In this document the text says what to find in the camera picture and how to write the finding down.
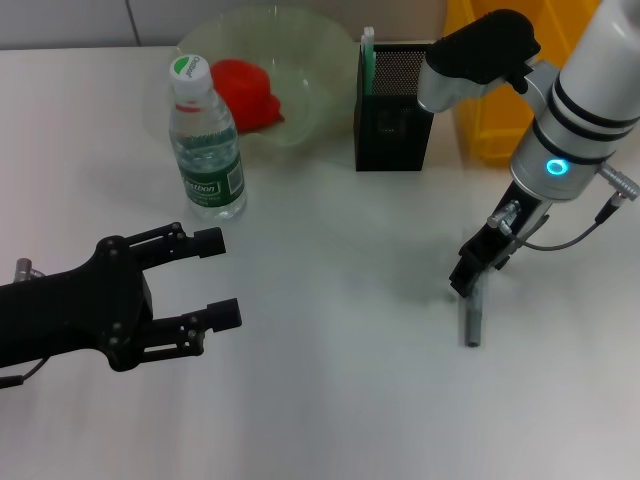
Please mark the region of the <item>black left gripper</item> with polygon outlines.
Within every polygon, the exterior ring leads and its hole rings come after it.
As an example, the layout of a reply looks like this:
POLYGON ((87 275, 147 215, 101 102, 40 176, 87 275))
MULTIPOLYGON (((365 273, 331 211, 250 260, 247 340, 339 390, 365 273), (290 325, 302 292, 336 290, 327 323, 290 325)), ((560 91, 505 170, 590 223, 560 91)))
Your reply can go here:
POLYGON ((127 238, 101 240, 91 258, 62 273, 1 287, 1 366, 9 367, 91 349, 115 371, 142 360, 204 353, 207 330, 238 328, 238 301, 229 299, 176 317, 152 320, 149 288, 141 268, 225 253, 219 227, 189 236, 179 222, 127 238))

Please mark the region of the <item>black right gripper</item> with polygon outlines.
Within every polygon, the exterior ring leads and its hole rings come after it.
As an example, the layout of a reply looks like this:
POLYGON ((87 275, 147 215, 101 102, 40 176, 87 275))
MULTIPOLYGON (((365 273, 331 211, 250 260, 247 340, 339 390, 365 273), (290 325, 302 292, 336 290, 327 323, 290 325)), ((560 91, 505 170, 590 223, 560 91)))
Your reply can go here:
MULTIPOLYGON (((510 184, 492 214, 516 202, 519 210, 510 228, 518 238, 524 238, 535 224, 547 213, 550 201, 529 195, 516 184, 510 184)), ((485 224, 459 252, 459 260, 449 276, 450 286, 461 298, 468 298, 480 275, 507 255, 513 241, 498 228, 485 224)))

